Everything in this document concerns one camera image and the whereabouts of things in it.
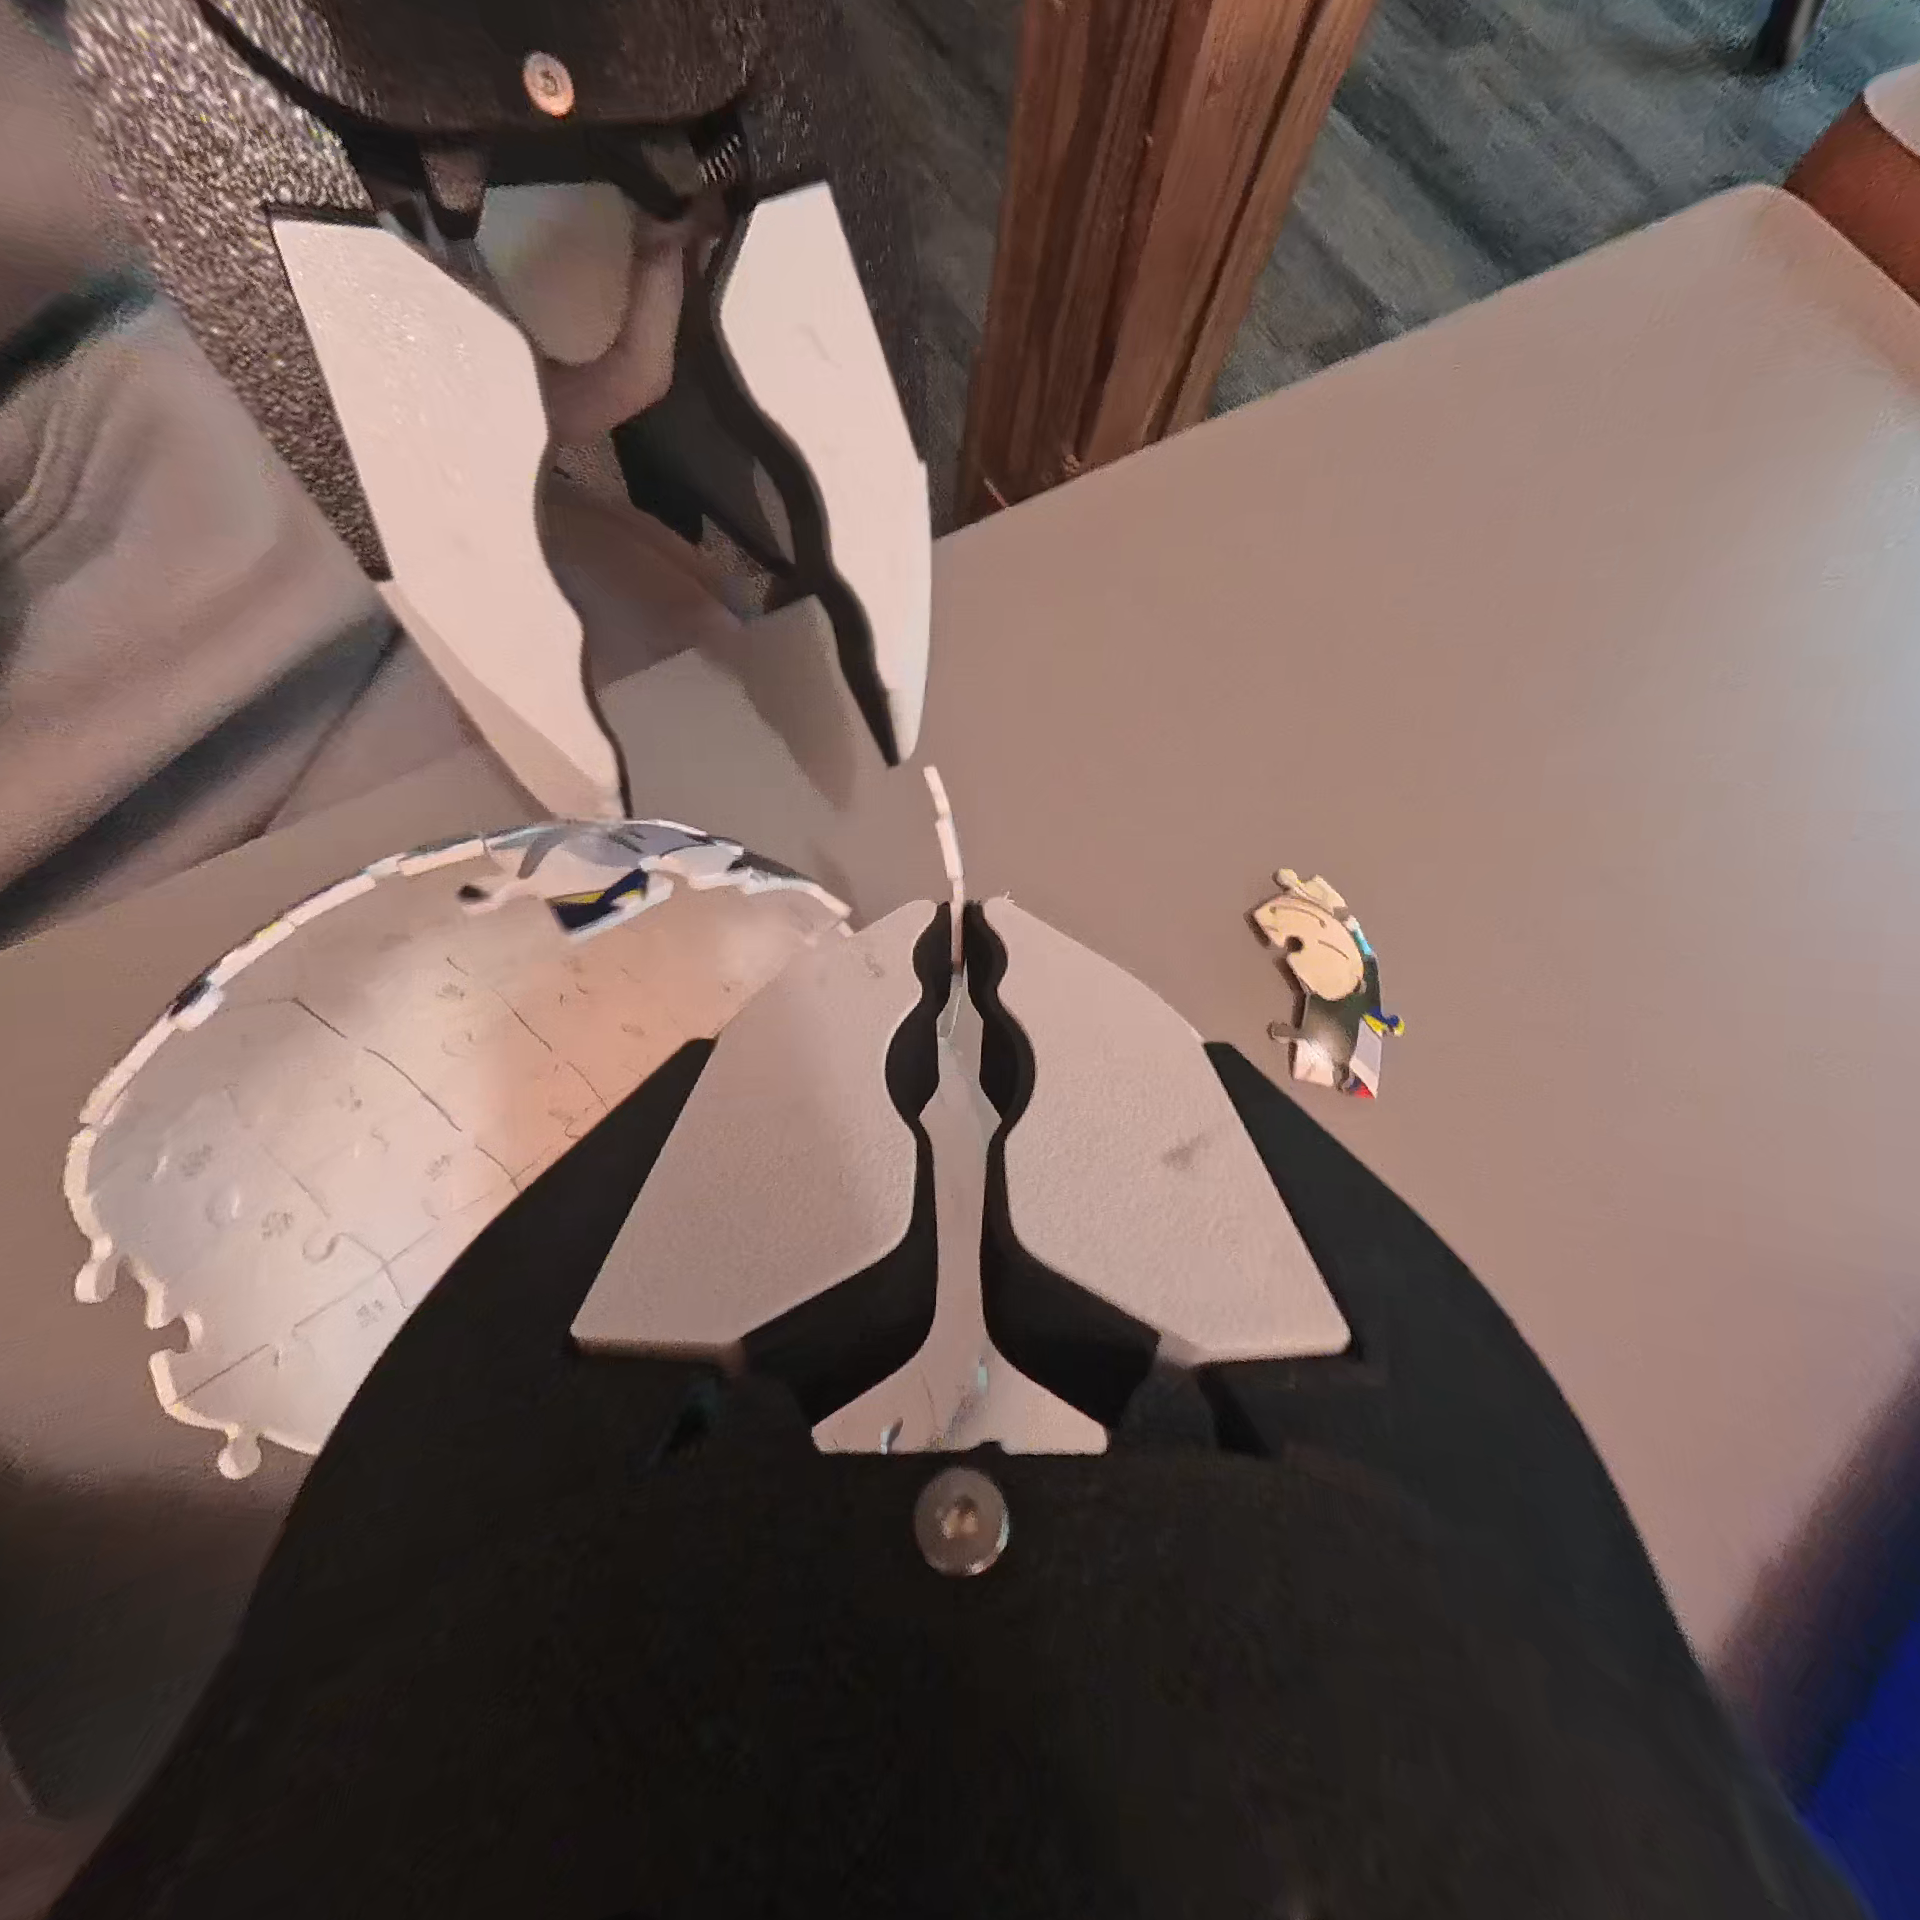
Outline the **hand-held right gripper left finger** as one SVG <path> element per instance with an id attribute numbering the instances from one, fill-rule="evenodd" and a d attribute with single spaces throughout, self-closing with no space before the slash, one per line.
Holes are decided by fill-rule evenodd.
<path id="1" fill-rule="evenodd" d="M 953 913 L 807 948 L 719 1034 L 571 1324 L 585 1353 L 886 1382 L 939 1294 Z"/>

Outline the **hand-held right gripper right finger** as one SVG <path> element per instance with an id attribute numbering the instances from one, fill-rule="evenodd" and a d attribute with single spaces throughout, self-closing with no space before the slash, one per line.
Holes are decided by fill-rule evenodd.
<path id="1" fill-rule="evenodd" d="M 980 1300 L 1024 1375 L 1344 1353 L 1352 1336 L 1192 1027 L 1009 898 L 964 919 L 995 1114 Z"/>

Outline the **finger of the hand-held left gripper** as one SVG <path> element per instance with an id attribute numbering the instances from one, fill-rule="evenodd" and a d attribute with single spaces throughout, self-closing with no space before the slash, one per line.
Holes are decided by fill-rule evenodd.
<path id="1" fill-rule="evenodd" d="M 389 226 L 279 214 L 271 239 L 383 553 L 389 611 L 545 818 L 621 818 L 621 755 L 541 543 L 549 427 L 531 345 Z"/>
<path id="2" fill-rule="evenodd" d="M 635 505 L 814 599 L 880 758 L 921 740 L 927 468 L 827 183 L 756 199 L 695 272 L 668 393 L 613 432 Z"/>

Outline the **single curved puzzle piece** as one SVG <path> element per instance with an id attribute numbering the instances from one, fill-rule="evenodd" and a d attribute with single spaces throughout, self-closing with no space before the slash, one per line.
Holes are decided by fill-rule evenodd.
<path id="1" fill-rule="evenodd" d="M 934 835 L 951 895 L 951 992 L 934 1027 L 939 1082 L 921 1115 L 931 1146 L 939 1256 L 937 1303 L 918 1353 L 870 1393 L 814 1427 L 824 1454 L 1006 1454 L 1097 1456 L 1100 1425 L 1027 1382 L 1001 1358 L 980 1306 L 977 1247 L 995 1107 L 976 1080 L 980 1019 L 963 955 L 968 902 L 953 810 L 937 768 L 925 768 Z"/>

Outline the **half-built puzzle ball shell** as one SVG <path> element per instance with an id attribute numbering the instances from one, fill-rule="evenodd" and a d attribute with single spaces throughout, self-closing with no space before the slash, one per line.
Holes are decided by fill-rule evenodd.
<path id="1" fill-rule="evenodd" d="M 132 1280 L 157 1407 L 315 1456 L 473 1239 L 797 953 L 820 882 L 684 824 L 534 824 L 385 855 L 207 966 L 80 1114 L 85 1303 Z"/>

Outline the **joined printed puzzle pieces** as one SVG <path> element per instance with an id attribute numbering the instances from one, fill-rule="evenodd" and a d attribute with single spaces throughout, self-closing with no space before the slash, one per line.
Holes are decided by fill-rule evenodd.
<path id="1" fill-rule="evenodd" d="M 1288 1019 L 1267 1034 L 1299 1086 L 1375 1099 L 1384 1044 L 1405 1034 L 1382 1002 L 1380 966 L 1345 898 L 1324 878 L 1276 868 L 1248 926 L 1292 995 Z"/>

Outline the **person's grey clothing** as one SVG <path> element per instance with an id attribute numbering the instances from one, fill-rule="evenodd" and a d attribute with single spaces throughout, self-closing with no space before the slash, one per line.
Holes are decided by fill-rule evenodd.
<path id="1" fill-rule="evenodd" d="M 1 939 L 470 745 L 153 291 L 47 6 L 1 30 Z"/>

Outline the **blue plastic bin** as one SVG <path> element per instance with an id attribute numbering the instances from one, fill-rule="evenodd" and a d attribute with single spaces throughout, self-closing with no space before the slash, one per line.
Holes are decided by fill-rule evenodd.
<path id="1" fill-rule="evenodd" d="M 1917 1702 L 1883 1687 L 1814 1785 L 1805 1819 L 1862 1907 L 1917 1916 Z"/>

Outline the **wooden post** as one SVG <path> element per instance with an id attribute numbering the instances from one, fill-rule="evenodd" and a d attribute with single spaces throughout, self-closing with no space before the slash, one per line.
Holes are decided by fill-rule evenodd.
<path id="1" fill-rule="evenodd" d="M 1028 2 L 953 510 L 1199 425 L 1373 2 Z"/>

